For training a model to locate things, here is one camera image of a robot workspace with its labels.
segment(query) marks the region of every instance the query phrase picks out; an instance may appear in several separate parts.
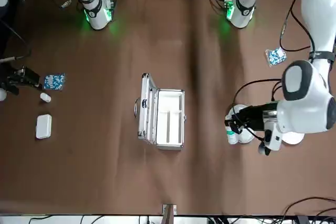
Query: open case lid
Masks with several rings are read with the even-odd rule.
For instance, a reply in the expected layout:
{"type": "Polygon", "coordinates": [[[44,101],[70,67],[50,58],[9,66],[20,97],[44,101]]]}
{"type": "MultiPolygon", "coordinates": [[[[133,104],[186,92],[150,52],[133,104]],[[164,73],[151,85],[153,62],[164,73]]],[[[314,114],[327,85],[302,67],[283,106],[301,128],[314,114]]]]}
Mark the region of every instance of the open case lid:
{"type": "Polygon", "coordinates": [[[138,137],[155,143],[158,93],[149,73],[142,75],[138,137]]]}
{"type": "Polygon", "coordinates": [[[149,73],[142,75],[139,139],[158,148],[181,149],[184,142],[184,91],[158,89],[149,73]]]}

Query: metal bracket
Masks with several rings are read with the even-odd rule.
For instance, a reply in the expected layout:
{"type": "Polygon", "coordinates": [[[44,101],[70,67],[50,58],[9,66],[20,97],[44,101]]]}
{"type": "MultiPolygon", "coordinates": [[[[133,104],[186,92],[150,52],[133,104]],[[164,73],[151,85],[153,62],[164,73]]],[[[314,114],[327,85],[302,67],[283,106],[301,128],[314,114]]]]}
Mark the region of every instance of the metal bracket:
{"type": "Polygon", "coordinates": [[[174,215],[177,215],[177,207],[172,204],[163,204],[162,205],[162,221],[161,224],[173,224],[174,215]]]}

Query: white box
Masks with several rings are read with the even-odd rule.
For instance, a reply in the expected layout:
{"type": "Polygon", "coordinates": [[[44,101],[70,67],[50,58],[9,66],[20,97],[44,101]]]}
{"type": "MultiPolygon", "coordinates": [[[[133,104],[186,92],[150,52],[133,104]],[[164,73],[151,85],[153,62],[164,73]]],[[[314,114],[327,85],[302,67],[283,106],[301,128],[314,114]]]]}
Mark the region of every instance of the white box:
{"type": "Polygon", "coordinates": [[[51,115],[39,115],[36,123],[36,138],[44,139],[51,136],[51,115]]]}

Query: green led light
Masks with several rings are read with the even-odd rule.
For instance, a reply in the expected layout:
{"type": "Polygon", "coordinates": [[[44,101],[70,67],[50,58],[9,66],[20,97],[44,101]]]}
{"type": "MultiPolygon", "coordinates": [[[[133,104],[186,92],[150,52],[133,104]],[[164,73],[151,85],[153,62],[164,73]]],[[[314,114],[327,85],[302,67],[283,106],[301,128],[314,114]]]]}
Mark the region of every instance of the green led light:
{"type": "Polygon", "coordinates": [[[234,5],[230,6],[230,8],[226,12],[226,18],[228,20],[231,20],[234,11],[235,11],[235,6],[234,5]]]}
{"type": "Polygon", "coordinates": [[[112,11],[111,10],[106,10],[106,9],[103,9],[104,13],[105,13],[105,16],[106,16],[106,19],[107,21],[111,21],[112,20],[112,11]]]}
{"type": "MultiPolygon", "coordinates": [[[[104,14],[106,16],[107,21],[108,22],[111,21],[112,20],[112,11],[106,10],[106,9],[103,9],[103,11],[104,11],[104,14]]],[[[85,17],[86,17],[87,22],[90,22],[89,16],[88,16],[88,14],[86,13],[85,10],[84,10],[84,13],[85,13],[85,17]]]]}
{"type": "Polygon", "coordinates": [[[86,16],[86,21],[87,21],[87,22],[90,22],[90,20],[89,20],[89,16],[87,15],[87,13],[86,13],[85,10],[84,10],[84,13],[85,13],[85,16],[86,16]]]}

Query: white cylinder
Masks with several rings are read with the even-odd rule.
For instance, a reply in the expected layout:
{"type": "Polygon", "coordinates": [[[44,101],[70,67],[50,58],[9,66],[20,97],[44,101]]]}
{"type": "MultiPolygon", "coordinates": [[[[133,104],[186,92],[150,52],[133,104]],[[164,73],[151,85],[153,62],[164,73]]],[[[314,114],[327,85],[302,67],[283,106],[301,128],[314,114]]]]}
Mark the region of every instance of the white cylinder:
{"type": "Polygon", "coordinates": [[[0,88],[0,102],[4,101],[7,97],[7,91],[0,88]]]}
{"type": "Polygon", "coordinates": [[[226,135],[227,135],[227,139],[229,141],[229,144],[236,144],[238,143],[238,136],[235,132],[232,131],[230,126],[226,126],[226,135]]]}
{"type": "Polygon", "coordinates": [[[48,96],[46,93],[41,93],[41,94],[40,94],[40,98],[41,98],[42,100],[44,100],[45,102],[50,102],[50,101],[51,101],[51,97],[48,96]]]}

